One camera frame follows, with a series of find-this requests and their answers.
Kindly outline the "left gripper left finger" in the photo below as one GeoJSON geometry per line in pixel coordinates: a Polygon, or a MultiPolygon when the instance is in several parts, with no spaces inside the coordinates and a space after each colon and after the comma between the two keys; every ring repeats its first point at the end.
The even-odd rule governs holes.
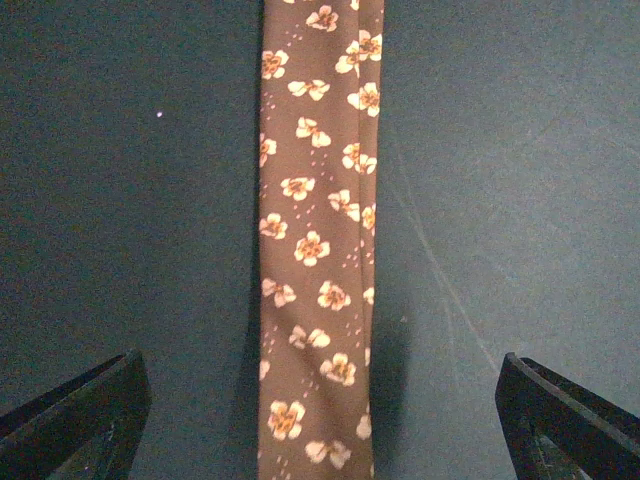
{"type": "Polygon", "coordinates": [[[130,350],[1,417],[3,479],[127,479],[151,409],[130,350]]]}

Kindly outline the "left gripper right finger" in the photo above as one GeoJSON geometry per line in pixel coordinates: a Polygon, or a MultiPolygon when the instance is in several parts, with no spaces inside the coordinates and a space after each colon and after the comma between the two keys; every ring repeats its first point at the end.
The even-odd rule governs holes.
{"type": "Polygon", "coordinates": [[[639,477],[639,419],[536,361],[505,355],[495,403],[517,478],[639,477]]]}

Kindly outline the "brown floral tie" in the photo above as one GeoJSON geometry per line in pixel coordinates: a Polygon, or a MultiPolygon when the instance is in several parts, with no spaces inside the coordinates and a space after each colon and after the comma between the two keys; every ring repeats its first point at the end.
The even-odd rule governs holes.
{"type": "Polygon", "coordinates": [[[370,479],[381,1],[268,1],[257,475],[370,479]]]}

